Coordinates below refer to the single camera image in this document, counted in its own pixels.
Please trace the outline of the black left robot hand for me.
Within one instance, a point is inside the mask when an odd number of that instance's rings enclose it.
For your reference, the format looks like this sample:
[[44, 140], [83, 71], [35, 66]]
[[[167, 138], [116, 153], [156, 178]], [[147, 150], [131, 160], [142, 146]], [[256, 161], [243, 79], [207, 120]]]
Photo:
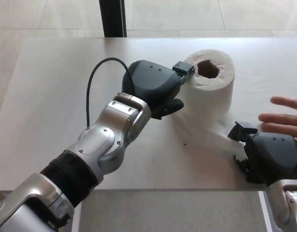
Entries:
[[173, 114], [184, 107], [176, 96], [181, 86], [194, 74], [191, 64], [179, 61], [171, 69], [139, 60], [129, 66], [124, 74], [121, 91], [136, 96], [147, 103], [153, 119]]

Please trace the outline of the person's bare hand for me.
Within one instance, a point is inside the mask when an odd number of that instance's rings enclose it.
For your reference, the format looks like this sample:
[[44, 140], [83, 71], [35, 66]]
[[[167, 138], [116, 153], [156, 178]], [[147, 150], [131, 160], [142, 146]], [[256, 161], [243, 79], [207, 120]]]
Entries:
[[[297, 110], [297, 100], [295, 99], [274, 96], [271, 97], [270, 102]], [[261, 113], [258, 119], [261, 122], [262, 132], [290, 135], [297, 141], [297, 115]]]

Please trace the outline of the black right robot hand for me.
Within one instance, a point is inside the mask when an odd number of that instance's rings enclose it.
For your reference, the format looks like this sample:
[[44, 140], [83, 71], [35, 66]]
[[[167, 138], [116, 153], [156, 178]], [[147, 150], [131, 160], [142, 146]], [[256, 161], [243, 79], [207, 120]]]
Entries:
[[248, 122], [235, 122], [228, 138], [244, 142], [246, 159], [234, 156], [237, 167], [249, 183], [271, 184], [297, 180], [297, 141], [291, 135], [259, 132]]

